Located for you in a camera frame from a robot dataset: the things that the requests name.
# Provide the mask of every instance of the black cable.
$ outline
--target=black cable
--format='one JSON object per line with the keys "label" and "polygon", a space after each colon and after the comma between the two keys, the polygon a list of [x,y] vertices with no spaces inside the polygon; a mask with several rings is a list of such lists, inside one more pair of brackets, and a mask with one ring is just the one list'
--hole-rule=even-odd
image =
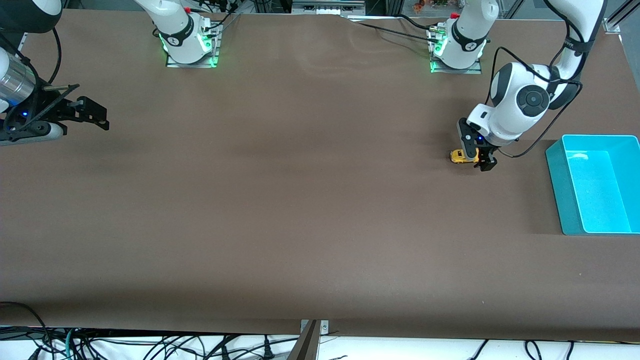
{"label": "black cable", "polygon": [[213,349],[211,349],[211,351],[205,357],[202,358],[202,360],[209,360],[216,351],[220,350],[223,346],[231,342],[233,339],[238,338],[239,336],[240,335],[225,336],[221,342],[219,342],[216,346],[214,346]]}
{"label": "black cable", "polygon": [[226,345],[222,346],[222,351],[220,352],[220,354],[222,355],[222,360],[230,360],[229,359],[229,350],[227,350],[227,346]]}
{"label": "black cable", "polygon": [[217,28],[218,26],[222,25],[222,23],[223,23],[227,18],[229,18],[229,17],[231,16],[231,14],[233,14],[233,12],[228,12],[228,13],[225,15],[225,17],[224,17],[224,18],[222,18],[222,20],[220,20],[220,22],[219,22],[219,23],[217,23],[217,24],[215,24],[215,25],[213,25],[213,26],[209,26],[208,28],[204,28],[204,31],[209,31],[209,30],[211,30],[211,29],[215,29],[215,28]]}
{"label": "black cable", "polygon": [[560,56],[560,54],[562,54],[562,51],[564,50],[564,47],[561,47],[560,50],[558,50],[558,52],[556,53],[556,55],[554,56],[553,59],[551,59],[551,62],[549,63],[549,70],[551,70],[551,68],[554,66],[554,63],[556,62],[556,60],[558,59],[558,56]]}
{"label": "black cable", "polygon": [[512,58],[514,58],[515,60],[517,60],[520,64],[522,64],[522,66],[524,66],[529,72],[531,72],[534,76],[536,76],[537,78],[547,82],[547,83],[560,83],[560,84],[574,84],[574,85],[578,85],[578,84],[582,84],[580,81],[574,81],[572,79],[547,79],[544,76],[538,74],[537,71],[535,71],[531,65],[529,65],[528,63],[524,62],[523,59],[519,58],[516,54],[514,54],[511,50],[507,49],[506,47],[500,46],[498,47],[498,49],[496,49],[495,51],[495,55],[497,56],[497,53],[502,50],[505,53],[508,53],[509,55],[511,55]]}
{"label": "black cable", "polygon": [[435,24],[432,24],[432,25],[420,25],[417,22],[413,21],[412,18],[410,18],[409,16],[407,16],[407,15],[405,15],[403,13],[399,13],[399,14],[395,15],[394,17],[401,17],[404,20],[407,20],[408,22],[410,22],[411,25],[415,26],[416,28],[423,29],[423,30],[428,30],[431,26],[438,25],[437,22]]}
{"label": "black cable", "polygon": [[180,340],[180,339],[182,339],[182,336],[176,336],[176,338],[175,338],[175,339],[173,339],[173,340],[169,341],[168,343],[164,343],[164,346],[163,346],[160,350],[158,350],[158,351],[156,352],[156,354],[155,354],[155,355],[153,355],[149,360],[154,360],[154,359],[156,358],[156,356],[158,356],[158,355],[159,355],[163,350],[165,351],[164,356],[165,356],[165,358],[166,358],[166,357],[167,357],[167,354],[166,354],[166,349],[167,349],[167,347],[168,347],[169,345],[171,345],[172,343],[175,343],[176,341]]}
{"label": "black cable", "polygon": [[269,342],[269,336],[264,335],[264,355],[262,358],[264,360],[271,360],[275,357],[273,355],[273,351],[271,351],[271,343]]}
{"label": "black cable", "polygon": [[138,341],[117,341],[117,340],[108,340],[108,339],[92,339],[91,341],[103,341],[105,343],[112,343],[112,344],[117,344],[117,345],[136,345],[136,346],[150,346],[153,344],[157,344],[157,343],[153,343],[153,342],[147,342],[147,343],[143,343],[143,342],[138,342]]}
{"label": "black cable", "polygon": [[53,36],[56,38],[56,47],[58,48],[58,59],[56,60],[56,68],[53,69],[53,74],[51,74],[51,77],[47,81],[49,84],[53,83],[53,81],[56,79],[56,76],[58,75],[58,71],[60,70],[60,63],[62,62],[62,45],[60,44],[60,37],[58,36],[58,30],[56,30],[56,28],[53,28],[53,30],[51,31],[53,31]]}
{"label": "black cable", "polygon": [[[531,355],[531,353],[529,352],[529,344],[533,344],[533,346],[536,348],[536,352],[538,353],[538,358],[536,359],[535,357],[533,357],[533,355]],[[538,347],[538,344],[533,341],[533,340],[527,340],[524,342],[524,350],[527,352],[527,355],[529,356],[529,358],[531,360],[542,360],[542,354],[540,353],[540,348]]]}
{"label": "black cable", "polygon": [[80,339],[80,344],[79,344],[80,345],[80,353],[82,353],[83,359],[86,359],[87,357],[86,357],[86,354],[84,353],[83,343],[84,343],[84,339]]}
{"label": "black cable", "polygon": [[[44,321],[42,321],[42,319],[40,318],[40,315],[38,315],[38,313],[36,313],[30,306],[28,306],[27,304],[23,304],[21,302],[15,302],[15,301],[0,301],[0,305],[13,305],[13,306],[18,306],[21,307],[23,309],[26,309],[27,311],[29,311],[35,318],[36,320],[38,320],[38,323],[40,323],[40,326],[42,327],[42,330],[45,332],[47,340],[49,340],[49,346],[51,348],[53,347],[53,339],[51,338],[51,334],[49,333],[49,330],[47,329],[47,326],[44,324]],[[53,360],[56,360],[56,355],[55,354],[51,354]]]}
{"label": "black cable", "polygon": [[1,338],[0,341],[8,341],[8,340],[13,340],[13,339],[17,339],[17,338],[24,338],[25,336],[27,336],[27,334],[9,336],[8,338]]}
{"label": "black cable", "polygon": [[489,98],[491,97],[491,86],[493,85],[493,77],[495,76],[495,62],[498,60],[499,51],[500,49],[498,48],[493,54],[493,65],[491,66],[491,77],[489,78],[489,91],[486,92],[486,99],[484,100],[485,105],[489,103]]}
{"label": "black cable", "polygon": [[207,352],[207,348],[204,346],[204,342],[202,341],[202,338],[198,336],[198,341],[200,342],[200,346],[202,346],[202,353],[206,353]]}
{"label": "black cable", "polygon": [[210,12],[213,12],[213,9],[211,8],[211,5],[209,5],[209,4],[207,4],[207,3],[205,3],[204,1],[203,1],[202,3],[203,3],[204,5],[206,5],[206,6],[209,8],[209,11],[210,11]]}
{"label": "black cable", "polygon": [[163,336],[162,338],[160,338],[160,341],[158,341],[152,348],[149,349],[149,351],[145,354],[145,356],[142,358],[142,360],[147,360],[147,357],[149,355],[151,355],[151,352],[153,352],[153,350],[160,346],[160,344],[163,344],[166,340],[168,340],[169,337],[168,336]]}
{"label": "black cable", "polygon": [[31,356],[29,356],[28,360],[38,360],[38,356],[40,355],[41,348],[37,348]]}
{"label": "black cable", "polygon": [[574,341],[569,341],[569,351],[567,351],[566,353],[566,358],[564,360],[570,360],[571,358],[571,353],[573,352],[573,346],[574,346],[575,342]]}
{"label": "black cable", "polygon": [[89,343],[88,349],[90,349],[90,351],[95,352],[95,355],[93,356],[94,359],[109,360],[106,356],[102,355],[96,348],[94,348],[93,345],[91,345],[91,343]]}
{"label": "black cable", "polygon": [[477,358],[480,356],[480,353],[482,352],[482,349],[484,349],[484,346],[489,342],[489,339],[486,339],[482,342],[482,344],[480,344],[480,347],[476,350],[476,354],[473,355],[473,357],[471,357],[469,360],[477,360]]}
{"label": "black cable", "polygon": [[27,336],[27,338],[29,338],[31,341],[33,341],[33,343],[36,345],[36,347],[38,347],[41,350],[44,350],[44,352],[47,352],[49,354],[52,355],[52,357],[56,356],[56,354],[62,354],[64,357],[66,357],[65,351],[64,350],[60,350],[57,348],[51,348],[49,344],[47,344],[44,340],[42,340],[42,344],[39,344],[38,341],[34,338],[32,338],[31,336]]}
{"label": "black cable", "polygon": [[171,351],[169,351],[169,353],[164,357],[167,358],[169,356],[171,356],[174,352],[176,352],[178,349],[182,349],[181,346],[185,345],[186,343],[188,343],[189,341],[197,338],[198,336],[192,336],[190,338],[188,338],[187,340],[184,340],[182,343],[179,343],[176,347],[174,347]]}
{"label": "black cable", "polygon": [[[298,339],[298,338],[290,338],[290,339],[282,339],[282,340],[271,341],[270,345],[275,345],[275,344],[279,344],[279,343],[286,343],[286,342],[288,342],[288,341],[296,341],[297,339]],[[240,354],[240,355],[238,355],[238,356],[234,357],[232,360],[238,360],[239,358],[241,358],[241,357],[245,356],[246,354],[249,354],[249,353],[254,352],[254,351],[256,351],[256,350],[260,350],[260,349],[262,349],[263,347],[265,347],[265,345],[264,345],[264,344],[263,344],[263,345],[260,345],[260,346],[257,346],[257,347],[254,347],[254,348],[251,348],[251,349],[249,349],[249,350],[245,350],[242,354]]]}
{"label": "black cable", "polygon": [[381,28],[381,27],[375,26],[375,25],[364,24],[363,22],[358,22],[358,24],[360,24],[362,26],[367,26],[368,28],[387,31],[389,33],[394,33],[394,34],[398,34],[398,35],[402,35],[402,36],[410,37],[410,38],[416,38],[416,39],[424,40],[424,41],[427,41],[427,42],[438,42],[436,39],[431,39],[431,38],[426,38],[426,37],[419,37],[417,35],[407,34],[407,33],[403,33],[403,32],[396,31],[396,30],[391,30],[391,29],[387,29],[387,28]]}
{"label": "black cable", "polygon": [[76,359],[86,360],[86,356],[82,356],[73,338],[71,339],[71,343],[69,344],[69,349],[71,349],[71,352],[76,357]]}

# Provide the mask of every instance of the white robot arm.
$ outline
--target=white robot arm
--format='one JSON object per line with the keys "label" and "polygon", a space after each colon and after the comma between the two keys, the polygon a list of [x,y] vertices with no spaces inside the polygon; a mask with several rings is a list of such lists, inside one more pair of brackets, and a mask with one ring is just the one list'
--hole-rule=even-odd
{"label": "white robot arm", "polygon": [[212,51],[211,20],[197,13],[187,13],[173,0],[134,0],[151,16],[160,32],[166,52],[176,62],[194,63]]}
{"label": "white robot arm", "polygon": [[460,17],[444,23],[445,38],[434,55],[451,68],[469,68],[482,55],[499,13],[496,0],[468,0]]}
{"label": "white robot arm", "polygon": [[575,98],[580,73],[607,7],[607,0],[544,2],[567,26],[558,64],[525,66],[514,62],[503,66],[491,83],[493,107],[478,104],[468,118],[458,122],[464,156],[468,161],[478,156],[477,166],[482,171],[497,163],[494,150],[517,141],[548,109],[562,108]]}
{"label": "white robot arm", "polygon": [[[30,33],[53,30],[60,41],[54,27],[61,13],[61,0],[0,1],[0,28]],[[0,119],[0,146],[55,140],[67,133],[62,123],[66,120],[109,129],[107,109],[100,104],[85,96],[74,102],[65,98],[79,85],[51,85],[58,66],[46,81],[1,33],[0,40],[4,47],[0,48],[0,112],[6,112]]]}

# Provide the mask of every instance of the power cord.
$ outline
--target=power cord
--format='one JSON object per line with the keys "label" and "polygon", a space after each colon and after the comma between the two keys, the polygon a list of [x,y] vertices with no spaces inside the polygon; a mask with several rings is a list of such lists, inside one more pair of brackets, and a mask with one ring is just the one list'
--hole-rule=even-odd
{"label": "power cord", "polygon": [[[36,318],[36,320],[38,320],[38,323],[40,323],[40,326],[42,327],[42,330],[44,331],[44,334],[46,336],[46,340],[49,342],[49,347],[51,347],[52,349],[54,348],[53,339],[51,338],[51,334],[49,333],[47,326],[44,324],[44,321],[42,321],[42,319],[40,318],[40,315],[38,315],[38,313],[36,313],[30,306],[28,306],[27,304],[23,304],[21,302],[15,302],[15,301],[0,301],[0,305],[18,306],[29,311]],[[53,360],[56,360],[56,354],[51,353],[51,357],[53,358]]]}
{"label": "power cord", "polygon": [[417,22],[413,21],[413,19],[412,19],[412,18],[410,18],[409,16],[407,16],[407,15],[405,15],[405,14],[403,14],[403,13],[399,13],[399,14],[397,14],[397,15],[396,15],[396,16],[394,16],[394,17],[401,17],[401,18],[403,18],[404,20],[407,20],[408,22],[410,22],[410,23],[411,23],[411,25],[415,26],[416,28],[423,29],[423,30],[428,30],[431,26],[436,26],[436,25],[438,25],[438,23],[437,23],[437,22],[436,22],[435,24],[431,24],[431,25],[420,25],[420,24],[418,24]]}
{"label": "power cord", "polygon": [[404,37],[410,37],[410,38],[416,38],[416,39],[420,39],[420,40],[424,40],[427,42],[438,42],[436,39],[432,39],[432,38],[426,38],[426,37],[419,37],[417,35],[412,35],[412,34],[407,34],[407,33],[403,33],[402,31],[396,31],[396,30],[391,30],[391,29],[387,29],[387,28],[381,28],[380,26],[375,26],[375,25],[370,25],[370,24],[365,24],[363,22],[357,22],[358,24],[362,25],[362,26],[366,26],[368,28],[373,28],[373,29],[378,29],[378,30],[382,30],[382,31],[386,31],[388,33],[393,33],[393,34],[398,34],[398,35],[402,35]]}
{"label": "power cord", "polygon": [[264,336],[264,356],[262,358],[264,360],[271,360],[275,355],[273,355],[273,351],[271,351],[271,344],[269,343],[269,337]]}
{"label": "power cord", "polygon": [[[533,355],[529,352],[529,344],[533,344],[533,347],[536,349],[536,353],[538,355],[537,359],[535,357],[533,357]],[[569,350],[567,351],[564,360],[570,360],[571,354],[573,352],[573,346],[574,345],[575,345],[575,341],[569,341]],[[531,359],[531,360],[542,360],[542,353],[540,352],[540,348],[538,347],[538,344],[535,341],[533,341],[533,340],[525,341],[524,342],[524,350],[527,353],[527,355],[529,356],[529,359]]]}
{"label": "power cord", "polygon": [[58,48],[58,59],[56,60],[56,68],[53,70],[53,74],[51,74],[51,77],[49,78],[48,83],[51,84],[53,83],[53,81],[56,79],[56,76],[58,75],[58,71],[60,70],[60,64],[62,63],[62,45],[60,44],[60,37],[58,36],[58,30],[56,30],[56,28],[53,28],[53,30],[51,30],[53,32],[53,36],[56,38],[56,47]]}
{"label": "power cord", "polygon": [[227,346],[226,345],[222,345],[222,360],[231,360],[229,358],[229,351],[227,350]]}
{"label": "power cord", "polygon": [[[280,344],[280,343],[286,343],[288,341],[296,341],[298,338],[289,338],[289,339],[282,339],[282,340],[276,340],[276,341],[271,341],[271,343],[269,345],[275,345],[275,344]],[[244,352],[241,352],[240,355],[235,356],[232,360],[238,360],[239,358],[245,356],[246,354],[252,353],[256,350],[260,350],[262,348],[266,347],[266,345],[260,345],[248,350],[245,350]]]}
{"label": "power cord", "polygon": [[[531,355],[531,353],[529,352],[529,344],[533,344],[533,347],[536,349],[536,352],[538,353],[538,358],[536,359],[535,357],[533,357],[533,355]],[[529,359],[531,360],[542,360],[542,354],[540,353],[540,348],[538,347],[538,344],[533,341],[533,340],[527,340],[524,342],[524,350],[527,353],[527,355],[529,356]]]}
{"label": "power cord", "polygon": [[223,23],[225,20],[227,20],[227,19],[231,16],[231,14],[233,14],[233,13],[234,13],[233,11],[229,11],[229,12],[225,15],[225,17],[224,17],[224,18],[222,18],[222,20],[220,20],[220,22],[219,22],[219,23],[217,23],[217,24],[215,24],[215,25],[213,25],[213,26],[209,26],[208,28],[204,28],[204,31],[209,31],[209,30],[211,30],[211,29],[215,29],[215,28],[217,28],[218,26],[222,25],[222,23]]}
{"label": "power cord", "polygon": [[482,344],[480,344],[480,347],[476,350],[476,354],[470,357],[469,360],[477,360],[477,358],[480,356],[480,353],[482,352],[482,350],[484,349],[484,347],[488,342],[489,342],[489,339],[484,340]]}
{"label": "power cord", "polygon": [[29,356],[28,360],[38,360],[38,356],[40,355],[41,348],[37,348],[31,356]]}
{"label": "power cord", "polygon": [[239,335],[225,336],[221,342],[219,342],[216,346],[214,346],[213,349],[211,349],[211,351],[205,357],[202,358],[202,360],[209,360],[216,351],[220,350],[223,346],[230,343],[233,339],[236,339],[237,337],[239,337]]}

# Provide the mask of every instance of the brown table surface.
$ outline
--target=brown table surface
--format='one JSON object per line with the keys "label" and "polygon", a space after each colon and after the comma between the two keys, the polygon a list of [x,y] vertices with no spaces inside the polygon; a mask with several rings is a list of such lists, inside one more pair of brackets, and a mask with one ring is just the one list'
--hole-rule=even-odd
{"label": "brown table surface", "polygon": [[[493,50],[547,63],[562,22],[496,22],[482,76],[432,74],[424,42],[331,15],[242,15],[209,70],[165,68],[152,29],[64,13],[56,83],[111,130],[0,149],[2,300],[73,327],[640,339],[640,238],[563,236],[544,157],[564,133],[640,135],[617,36],[548,140],[481,174],[447,157]],[[24,52],[46,78],[53,36]]]}

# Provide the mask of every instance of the blue plastic bin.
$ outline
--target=blue plastic bin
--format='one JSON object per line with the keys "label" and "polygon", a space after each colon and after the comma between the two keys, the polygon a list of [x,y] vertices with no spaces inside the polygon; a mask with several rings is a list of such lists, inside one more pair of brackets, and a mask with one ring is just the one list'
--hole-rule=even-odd
{"label": "blue plastic bin", "polygon": [[565,235],[640,234],[640,143],[632,135],[564,135],[547,149]]}

